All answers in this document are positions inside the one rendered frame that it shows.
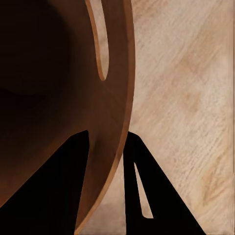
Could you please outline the trash can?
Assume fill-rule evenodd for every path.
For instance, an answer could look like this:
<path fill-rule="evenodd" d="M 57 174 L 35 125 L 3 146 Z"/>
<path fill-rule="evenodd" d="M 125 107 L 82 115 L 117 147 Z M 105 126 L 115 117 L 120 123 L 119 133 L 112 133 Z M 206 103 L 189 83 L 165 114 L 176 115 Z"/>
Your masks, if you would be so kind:
<path fill-rule="evenodd" d="M 118 168 L 136 78 L 131 0 L 101 0 L 104 78 L 90 0 L 0 0 L 0 208 L 74 134 L 89 153 L 74 235 Z"/>

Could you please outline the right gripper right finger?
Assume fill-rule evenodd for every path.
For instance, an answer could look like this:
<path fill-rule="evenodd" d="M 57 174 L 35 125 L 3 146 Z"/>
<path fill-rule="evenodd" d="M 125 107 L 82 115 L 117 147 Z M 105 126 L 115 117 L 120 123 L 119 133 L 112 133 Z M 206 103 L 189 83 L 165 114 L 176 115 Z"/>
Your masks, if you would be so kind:
<path fill-rule="evenodd" d="M 153 218 L 145 218 L 137 166 Z M 126 235 L 206 235 L 141 138 L 128 132 L 123 150 Z"/>

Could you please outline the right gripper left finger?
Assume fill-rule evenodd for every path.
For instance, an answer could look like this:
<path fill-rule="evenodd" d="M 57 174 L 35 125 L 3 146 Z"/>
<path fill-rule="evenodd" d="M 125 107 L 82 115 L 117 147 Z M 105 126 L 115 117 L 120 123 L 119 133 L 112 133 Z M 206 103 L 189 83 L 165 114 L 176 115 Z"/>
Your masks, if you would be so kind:
<path fill-rule="evenodd" d="M 72 135 L 0 208 L 0 235 L 74 235 L 89 148 Z"/>

